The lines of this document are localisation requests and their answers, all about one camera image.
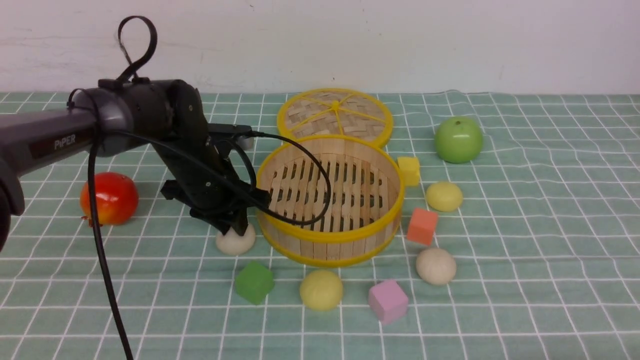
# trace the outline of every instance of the black cable loop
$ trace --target black cable loop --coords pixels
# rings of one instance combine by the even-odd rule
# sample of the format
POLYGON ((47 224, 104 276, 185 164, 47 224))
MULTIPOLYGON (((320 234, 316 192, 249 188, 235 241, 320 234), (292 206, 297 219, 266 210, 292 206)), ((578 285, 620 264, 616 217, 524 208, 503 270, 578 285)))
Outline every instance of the black cable loop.
POLYGON ((148 63, 149 60, 151 60, 151 57, 153 57, 154 53, 156 52, 157 43, 158 43, 157 29, 154 26, 154 23, 151 22, 151 20, 149 20, 148 18, 140 15, 134 15, 134 16, 126 17, 123 21, 121 21, 118 27, 118 44, 120 45, 120 50, 122 50, 122 52, 124 53, 124 56, 127 59, 127 62, 129 62, 129 66, 122 72, 120 76, 118 76, 118 79, 116 80, 121 83, 125 83, 126 81, 129 80, 131 76, 133 76, 134 79, 138 79, 137 71, 140 70, 140 68, 142 68, 142 66, 144 66, 146 63, 148 63), (130 20, 133 20, 133 19, 140 19, 147 25, 147 28, 149 29, 150 39, 149 39, 149 47, 147 48, 147 51, 145 52, 145 54, 140 59, 132 63, 131 57, 129 57, 129 53, 127 52, 126 47, 122 43, 122 29, 130 20))

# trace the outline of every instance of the steamer basket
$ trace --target steamer basket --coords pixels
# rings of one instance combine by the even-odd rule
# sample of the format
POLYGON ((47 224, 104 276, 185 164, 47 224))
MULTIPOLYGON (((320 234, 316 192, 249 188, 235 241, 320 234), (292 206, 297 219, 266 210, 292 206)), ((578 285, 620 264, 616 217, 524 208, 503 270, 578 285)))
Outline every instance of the steamer basket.
MULTIPOLYGON (((332 181, 325 216, 312 225, 287 224, 261 211, 258 222, 279 253, 306 265, 349 266, 372 258, 400 226, 404 180, 395 161, 364 140, 314 135, 297 140, 332 181)), ((272 152, 257 173, 257 185, 271 193, 270 210, 310 219, 322 211, 326 185, 313 161, 286 144, 272 152)))

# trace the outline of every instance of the yellow cube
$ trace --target yellow cube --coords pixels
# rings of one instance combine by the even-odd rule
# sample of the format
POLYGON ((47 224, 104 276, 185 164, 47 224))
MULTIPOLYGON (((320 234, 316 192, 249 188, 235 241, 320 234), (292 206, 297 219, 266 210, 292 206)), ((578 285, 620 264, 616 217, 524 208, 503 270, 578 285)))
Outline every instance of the yellow cube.
POLYGON ((399 156, 398 167, 404 177, 405 186, 418 186, 420 184, 420 161, 418 158, 399 156))

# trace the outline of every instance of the red tomato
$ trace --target red tomato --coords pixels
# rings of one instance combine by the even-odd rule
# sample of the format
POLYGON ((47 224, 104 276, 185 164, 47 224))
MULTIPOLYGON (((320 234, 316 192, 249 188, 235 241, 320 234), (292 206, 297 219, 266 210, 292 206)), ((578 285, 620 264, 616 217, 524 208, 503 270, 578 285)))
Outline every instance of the red tomato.
MULTIPOLYGON (((98 218, 102 225, 120 225, 133 216, 138 207, 138 189, 129 177, 116 172, 101 172, 95 175, 95 199, 98 218)), ((92 226, 89 203, 89 183, 85 183, 80 194, 83 219, 92 226)))

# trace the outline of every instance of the bamboo steamer lid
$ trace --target bamboo steamer lid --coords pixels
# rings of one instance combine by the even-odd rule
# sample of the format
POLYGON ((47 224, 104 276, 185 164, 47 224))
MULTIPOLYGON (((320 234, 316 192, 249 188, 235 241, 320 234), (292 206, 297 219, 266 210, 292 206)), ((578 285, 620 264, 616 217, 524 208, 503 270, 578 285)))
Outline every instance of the bamboo steamer lid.
POLYGON ((278 131, 291 140, 344 135, 384 147, 393 128, 391 111, 375 97, 342 88, 321 88, 289 99, 278 113, 278 131))

